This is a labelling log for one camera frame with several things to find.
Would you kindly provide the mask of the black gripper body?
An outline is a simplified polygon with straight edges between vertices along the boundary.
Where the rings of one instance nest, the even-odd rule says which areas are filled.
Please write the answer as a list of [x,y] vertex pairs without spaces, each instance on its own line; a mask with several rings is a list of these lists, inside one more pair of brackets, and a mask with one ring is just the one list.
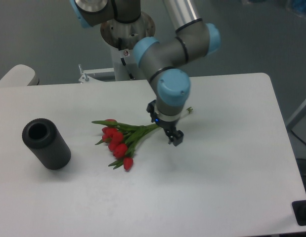
[[179,118],[168,118],[167,116],[154,112],[152,115],[152,121],[161,127],[169,138],[180,137],[180,132],[176,129]]

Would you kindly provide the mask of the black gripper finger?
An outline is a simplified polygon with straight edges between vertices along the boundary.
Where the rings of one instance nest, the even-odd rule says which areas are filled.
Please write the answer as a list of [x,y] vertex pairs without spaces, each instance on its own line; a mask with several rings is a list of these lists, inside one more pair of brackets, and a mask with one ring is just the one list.
[[166,135],[169,138],[169,144],[173,144],[175,147],[183,142],[184,134],[181,130],[167,130]]
[[155,123],[156,120],[157,120],[157,114],[155,112],[155,104],[156,104],[156,100],[151,101],[147,105],[147,109],[146,109],[146,111],[150,114],[151,122],[153,122],[153,123]]

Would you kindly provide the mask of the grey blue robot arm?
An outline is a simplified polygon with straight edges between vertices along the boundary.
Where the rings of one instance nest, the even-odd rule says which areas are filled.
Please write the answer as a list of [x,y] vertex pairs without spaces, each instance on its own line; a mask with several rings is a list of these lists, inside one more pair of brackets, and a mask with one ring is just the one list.
[[102,38],[119,51],[128,50],[156,95],[147,106],[153,123],[163,128],[169,143],[184,138],[176,124],[190,93],[189,76],[180,67],[217,51],[219,30],[205,23],[192,0],[166,0],[164,5],[175,28],[167,43],[155,37],[150,17],[138,0],[73,0],[71,6],[84,28],[101,26]]

